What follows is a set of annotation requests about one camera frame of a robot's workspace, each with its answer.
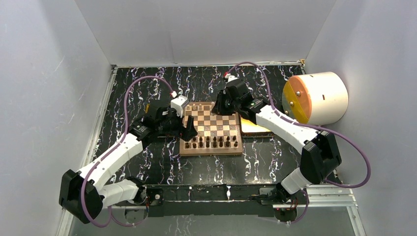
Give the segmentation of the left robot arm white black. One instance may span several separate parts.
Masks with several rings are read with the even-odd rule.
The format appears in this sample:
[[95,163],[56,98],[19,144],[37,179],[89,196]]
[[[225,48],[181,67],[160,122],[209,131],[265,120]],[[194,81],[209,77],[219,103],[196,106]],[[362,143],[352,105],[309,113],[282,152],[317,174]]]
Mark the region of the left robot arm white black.
[[158,137],[173,136],[190,141],[197,136],[194,118],[187,117],[189,100],[179,95],[168,107],[148,105],[145,114],[134,120],[127,133],[107,151],[78,171],[68,170],[61,179],[59,204],[84,224],[93,222],[100,212],[123,201],[136,205],[147,201],[144,184],[135,177],[107,184],[111,176],[132,157],[141,153]]

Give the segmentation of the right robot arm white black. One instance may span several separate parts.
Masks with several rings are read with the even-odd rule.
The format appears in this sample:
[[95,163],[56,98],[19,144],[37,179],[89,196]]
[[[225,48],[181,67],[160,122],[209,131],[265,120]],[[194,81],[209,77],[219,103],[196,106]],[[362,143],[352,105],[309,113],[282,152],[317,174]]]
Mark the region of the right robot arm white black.
[[288,204],[296,198],[298,191],[320,184],[341,164],[333,134],[296,125],[288,116],[278,115],[265,99],[254,98],[241,79],[230,74],[226,74],[225,79],[225,88],[218,92],[212,113],[221,116],[238,113],[253,124],[270,130],[301,154],[299,167],[276,185],[269,194],[270,199],[275,197]]

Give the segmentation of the wooden chess board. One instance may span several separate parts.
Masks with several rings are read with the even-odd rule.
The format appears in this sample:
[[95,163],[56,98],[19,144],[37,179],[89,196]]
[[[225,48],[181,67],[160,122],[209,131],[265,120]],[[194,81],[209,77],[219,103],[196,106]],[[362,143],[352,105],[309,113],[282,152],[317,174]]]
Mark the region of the wooden chess board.
[[[197,110],[193,111],[192,106],[197,106]],[[199,105],[202,104],[203,110],[199,111]],[[243,141],[240,129],[240,117],[237,113],[230,116],[219,116],[211,113],[214,102],[190,102],[184,110],[184,116],[192,115],[194,117],[194,127],[198,135],[194,142],[192,139],[188,142],[180,140],[179,154],[181,156],[209,156],[209,155],[241,155],[243,153]],[[206,137],[210,137],[210,146],[206,147]],[[212,147],[213,137],[217,137],[217,147]],[[219,137],[223,137],[223,147],[219,146]],[[230,136],[230,147],[226,147],[226,138]],[[203,147],[199,147],[199,138],[203,138]],[[185,148],[186,143],[190,144],[190,148]],[[197,148],[193,148],[193,143],[197,144]]]

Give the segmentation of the right gold tin tray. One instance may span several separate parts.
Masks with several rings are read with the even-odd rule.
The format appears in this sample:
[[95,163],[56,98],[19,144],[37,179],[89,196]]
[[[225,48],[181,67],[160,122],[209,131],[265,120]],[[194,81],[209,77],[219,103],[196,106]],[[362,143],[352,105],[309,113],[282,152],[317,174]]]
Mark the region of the right gold tin tray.
[[265,138],[274,136],[274,134],[259,125],[252,123],[247,119],[240,117],[240,129],[243,137]]

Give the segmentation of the white cylinder orange lid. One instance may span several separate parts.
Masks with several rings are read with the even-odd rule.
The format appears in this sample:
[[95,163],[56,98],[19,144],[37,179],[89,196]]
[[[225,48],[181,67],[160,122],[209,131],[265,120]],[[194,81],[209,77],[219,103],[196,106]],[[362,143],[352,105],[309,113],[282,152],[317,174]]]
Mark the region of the white cylinder orange lid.
[[292,76],[282,92],[284,113],[303,124],[335,123],[344,116],[348,103],[346,86],[333,72]]

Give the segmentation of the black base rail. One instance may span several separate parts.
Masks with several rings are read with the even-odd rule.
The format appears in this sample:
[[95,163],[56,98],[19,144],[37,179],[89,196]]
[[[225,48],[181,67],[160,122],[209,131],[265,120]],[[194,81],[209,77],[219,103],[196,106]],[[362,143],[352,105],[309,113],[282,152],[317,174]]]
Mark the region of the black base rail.
[[147,185],[144,194],[118,206],[146,210],[148,217],[252,215],[291,224],[308,203],[306,190],[288,195],[276,184]]

